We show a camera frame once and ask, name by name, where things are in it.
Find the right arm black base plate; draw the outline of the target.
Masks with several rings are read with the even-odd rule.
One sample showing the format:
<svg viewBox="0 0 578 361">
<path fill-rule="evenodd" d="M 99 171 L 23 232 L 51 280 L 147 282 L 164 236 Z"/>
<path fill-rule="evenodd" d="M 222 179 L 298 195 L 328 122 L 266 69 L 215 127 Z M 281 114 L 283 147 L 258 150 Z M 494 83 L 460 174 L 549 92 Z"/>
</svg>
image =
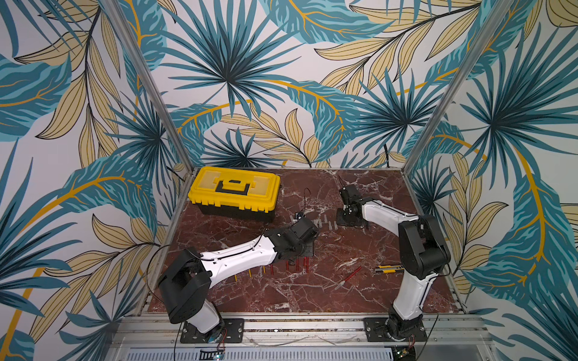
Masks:
<svg viewBox="0 0 578 361">
<path fill-rule="evenodd" d="M 421 320 L 410 322 L 392 320 L 390 317 L 366 317 L 364 332 L 368 342 L 427 341 L 428 336 Z"/>
</svg>

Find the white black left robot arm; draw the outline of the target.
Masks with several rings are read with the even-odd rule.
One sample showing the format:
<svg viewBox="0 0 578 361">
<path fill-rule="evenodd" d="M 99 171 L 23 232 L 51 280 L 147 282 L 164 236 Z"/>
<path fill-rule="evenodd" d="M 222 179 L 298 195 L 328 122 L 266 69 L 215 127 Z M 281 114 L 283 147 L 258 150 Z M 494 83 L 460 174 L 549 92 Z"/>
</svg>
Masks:
<svg viewBox="0 0 578 361">
<path fill-rule="evenodd" d="M 192 326 L 207 343 L 225 331 L 225 321 L 208 300 L 209 290 L 235 275 L 306 255 L 319 228 L 306 217 L 287 227 L 265 230 L 257 238 L 217 251 L 183 249 L 160 276 L 157 288 L 170 323 Z"/>
</svg>

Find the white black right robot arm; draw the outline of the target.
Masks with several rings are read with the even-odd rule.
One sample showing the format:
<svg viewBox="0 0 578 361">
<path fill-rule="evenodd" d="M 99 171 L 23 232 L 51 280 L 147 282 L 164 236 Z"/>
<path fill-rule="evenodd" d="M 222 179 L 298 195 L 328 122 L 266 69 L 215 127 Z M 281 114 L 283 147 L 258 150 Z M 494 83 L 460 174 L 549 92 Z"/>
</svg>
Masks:
<svg viewBox="0 0 578 361">
<path fill-rule="evenodd" d="M 403 280 L 388 312 L 388 338 L 403 341 L 420 331 L 423 306 L 435 278 L 449 264 L 451 254 L 439 221 L 430 215 L 406 213 L 372 197 L 363 197 L 355 185 L 340 189 L 343 207 L 337 223 L 365 227 L 372 223 L 398 237 Z"/>
</svg>

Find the red carving knife angled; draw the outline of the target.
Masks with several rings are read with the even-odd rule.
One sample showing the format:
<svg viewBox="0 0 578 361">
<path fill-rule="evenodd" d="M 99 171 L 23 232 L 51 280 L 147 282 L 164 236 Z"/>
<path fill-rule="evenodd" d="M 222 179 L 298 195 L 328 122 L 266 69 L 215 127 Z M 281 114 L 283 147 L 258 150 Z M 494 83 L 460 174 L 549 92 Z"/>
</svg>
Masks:
<svg viewBox="0 0 578 361">
<path fill-rule="evenodd" d="M 335 290 L 340 289 L 341 287 L 343 287 L 349 280 L 351 280 L 353 277 L 355 277 L 355 275 L 358 274 L 358 272 L 361 271 L 361 269 L 363 268 L 363 266 L 358 266 L 358 268 L 356 268 L 350 275 L 348 275 L 347 277 L 345 277 L 343 280 L 341 280 L 337 286 L 335 287 Z"/>
</svg>

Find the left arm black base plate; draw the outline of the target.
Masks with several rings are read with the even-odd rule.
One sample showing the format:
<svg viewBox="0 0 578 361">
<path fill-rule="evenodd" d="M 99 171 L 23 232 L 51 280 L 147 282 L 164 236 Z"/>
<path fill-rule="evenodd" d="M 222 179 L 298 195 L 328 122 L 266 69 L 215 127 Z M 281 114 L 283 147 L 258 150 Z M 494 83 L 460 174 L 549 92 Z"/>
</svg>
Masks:
<svg viewBox="0 0 578 361">
<path fill-rule="evenodd" d="M 245 331 L 243 318 L 221 319 L 217 326 L 208 332 L 200 332 L 192 323 L 185 322 L 180 336 L 182 344 L 240 344 Z"/>
</svg>

